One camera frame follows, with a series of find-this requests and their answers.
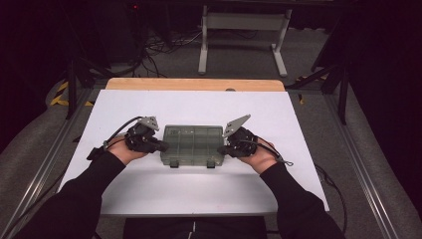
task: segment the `metal frame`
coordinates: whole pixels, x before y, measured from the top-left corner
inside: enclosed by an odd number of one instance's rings
[[[375,219],[381,229],[384,238],[394,239],[398,238],[398,235],[394,229],[394,226],[385,210],[382,200],[379,196],[372,179],[369,176],[368,171],[362,161],[359,151],[354,144],[353,138],[346,125],[342,124],[341,119],[337,115],[337,105],[333,95],[324,95],[325,102],[334,119],[335,125],[340,133],[343,143],[347,147],[347,153],[349,154],[353,169],[359,179],[360,185],[362,186],[363,192],[372,209]]]
[[[68,136],[68,133],[74,126],[75,121],[78,119],[78,116],[81,113],[85,102],[88,100],[91,91],[92,90],[90,89],[82,89],[80,99],[78,100],[78,106],[76,107],[75,112],[73,113],[70,119],[65,120],[62,127],[60,128],[59,133],[56,136],[53,145],[50,147],[50,150],[47,153],[43,163],[41,164],[36,175],[28,186],[25,195],[22,197],[21,202],[19,203],[18,207],[10,218],[9,223],[2,232],[1,238],[4,237],[5,233],[7,232],[9,227],[15,222],[15,220],[17,220],[27,210],[27,208],[29,208],[37,200],[37,197],[42,191],[44,184],[46,183],[47,178],[50,175],[54,164],[56,163],[57,157],[62,150],[63,143],[66,137]],[[22,219],[22,221],[19,222],[15,226],[15,228],[10,232],[7,238],[12,238],[13,235],[17,233],[24,225],[25,220],[26,218]]]
[[[278,41],[271,45],[277,69],[281,77],[286,77],[288,72],[283,62],[280,50],[289,27],[292,10],[285,14],[240,14],[240,13],[209,13],[208,7],[203,7],[202,12],[202,46],[199,56],[199,75],[205,75],[208,57],[208,29],[242,29],[278,31]]]

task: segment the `table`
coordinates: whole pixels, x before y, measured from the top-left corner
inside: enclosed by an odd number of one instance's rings
[[[237,92],[222,92],[227,88]],[[289,94],[279,81],[202,79],[111,79],[102,90],[62,185],[85,170],[93,147],[136,116],[156,116],[163,137],[167,124],[221,125],[251,114],[244,124],[273,142],[289,172],[306,190],[326,199]],[[164,166],[159,153],[133,161],[104,193],[102,215],[263,215],[277,211],[267,185],[253,169],[226,156],[222,166]]]

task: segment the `wrist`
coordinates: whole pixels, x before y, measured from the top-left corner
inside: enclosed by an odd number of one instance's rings
[[[124,150],[121,150],[118,147],[112,147],[108,149],[109,152],[111,152],[115,157],[118,158],[124,165],[128,165],[132,159],[130,158],[130,155],[125,153]]]
[[[258,174],[261,174],[276,163],[277,161],[274,157],[267,157],[267,158],[261,159],[260,161],[256,163],[252,163],[251,166]]]

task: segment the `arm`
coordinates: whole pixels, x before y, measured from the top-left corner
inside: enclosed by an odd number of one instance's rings
[[[103,192],[128,163],[145,155],[128,150],[124,141],[116,143],[48,199],[14,238],[92,238]]]
[[[258,147],[254,155],[240,159],[250,164],[273,191],[283,238],[344,238],[336,223],[326,214],[322,201],[305,191],[272,154]]]

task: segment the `white stand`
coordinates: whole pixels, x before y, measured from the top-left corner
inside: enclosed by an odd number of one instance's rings
[[[202,14],[202,46],[199,57],[198,73],[205,75],[208,55],[208,29],[238,29],[238,30],[263,30],[278,31],[278,42],[272,44],[272,51],[281,77],[288,75],[280,50],[289,27],[292,10],[286,14],[239,14],[239,13],[208,13],[204,6]]]

